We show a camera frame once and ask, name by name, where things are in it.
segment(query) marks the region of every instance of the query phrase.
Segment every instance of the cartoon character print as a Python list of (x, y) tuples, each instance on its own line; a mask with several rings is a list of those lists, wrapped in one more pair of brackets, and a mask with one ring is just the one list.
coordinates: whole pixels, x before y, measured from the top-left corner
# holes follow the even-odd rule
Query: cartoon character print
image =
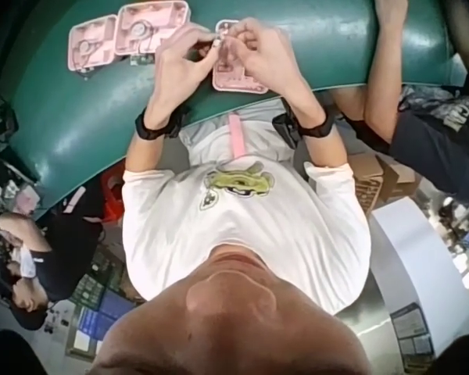
[(213, 207), (219, 200), (219, 190), (240, 198), (268, 195), (274, 186), (274, 177), (271, 173), (263, 172), (263, 168), (261, 162), (255, 162), (246, 170), (218, 169), (208, 173), (205, 177), (207, 192), (200, 209)]

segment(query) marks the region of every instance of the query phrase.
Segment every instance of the green table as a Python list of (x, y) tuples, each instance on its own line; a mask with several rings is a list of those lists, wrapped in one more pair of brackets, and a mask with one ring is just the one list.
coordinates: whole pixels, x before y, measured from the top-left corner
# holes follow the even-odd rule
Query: green table
[[(122, 61), (89, 80), (67, 69), (70, 28), (116, 13), (127, 3), (71, 2), (66, 6), (62, 0), (59, 10), (40, 1), (27, 25), (38, 23), (45, 30), (31, 43), (34, 50), (27, 51), (30, 57), (20, 77), (10, 75), (18, 82), (11, 95), (20, 122), (11, 144), (39, 176), (45, 208), (124, 157), (134, 118), (153, 88), (153, 66)], [(315, 90), (363, 84), (367, 79), (377, 36), (373, 0), (190, 0), (189, 4), (192, 21), (210, 28), (220, 19), (254, 16), (287, 30), (301, 70)], [(55, 22), (45, 22), (47, 14)], [(452, 52), (438, 0), (410, 2), (404, 37), (405, 82), (450, 84), (459, 76), (461, 70), (449, 58)], [(18, 48), (15, 45), (11, 55)], [(6, 70), (0, 82), (6, 86)], [(191, 124), (272, 96), (219, 93), (205, 82), (191, 99)]]

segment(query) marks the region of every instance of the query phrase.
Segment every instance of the hand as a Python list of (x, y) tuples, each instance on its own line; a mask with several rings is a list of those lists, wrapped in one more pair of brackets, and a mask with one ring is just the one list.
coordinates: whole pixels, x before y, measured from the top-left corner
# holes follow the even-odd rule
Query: hand
[(403, 30), (408, 12), (408, 0), (375, 0), (375, 8), (381, 28)]
[(286, 97), (294, 85), (303, 85), (292, 45), (283, 30), (247, 18), (231, 26), (224, 43), (252, 77), (277, 94)]
[(12, 276), (21, 276), (21, 266), (18, 262), (10, 262), (7, 265), (7, 270)]
[[(158, 47), (151, 107), (167, 117), (196, 91), (219, 57), (220, 41), (215, 40), (205, 27), (187, 23)], [(201, 61), (187, 59), (195, 45), (206, 42), (213, 42), (213, 47)]]

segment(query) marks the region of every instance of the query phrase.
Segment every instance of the pink plastic part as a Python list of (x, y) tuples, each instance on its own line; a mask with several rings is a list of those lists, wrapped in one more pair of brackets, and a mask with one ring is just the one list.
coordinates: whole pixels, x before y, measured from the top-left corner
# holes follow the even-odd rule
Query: pink plastic part
[[(236, 20), (221, 20), (216, 25), (216, 32), (222, 38), (229, 28), (237, 22)], [(246, 74), (245, 68), (238, 60), (234, 62), (220, 60), (213, 68), (212, 85), (218, 91), (250, 94), (266, 94), (268, 92), (267, 87)]]
[(115, 31), (116, 16), (113, 14), (72, 27), (68, 42), (68, 69), (84, 71), (112, 63), (116, 59)]
[(243, 137), (243, 128), (240, 116), (235, 113), (230, 113), (228, 120), (233, 159), (241, 158), (246, 155), (247, 151), (245, 149), (245, 138)]
[(118, 12), (115, 52), (117, 55), (155, 53), (162, 40), (189, 21), (187, 2), (140, 2)]

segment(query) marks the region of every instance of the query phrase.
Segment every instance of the pink lanyard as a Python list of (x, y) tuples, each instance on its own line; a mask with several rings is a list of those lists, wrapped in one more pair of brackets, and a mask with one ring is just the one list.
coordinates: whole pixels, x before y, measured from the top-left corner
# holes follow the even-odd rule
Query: pink lanyard
[(243, 129), (240, 116), (234, 113), (229, 114), (229, 133), (231, 138), (231, 150), (233, 159), (246, 155), (245, 139), (243, 138)]

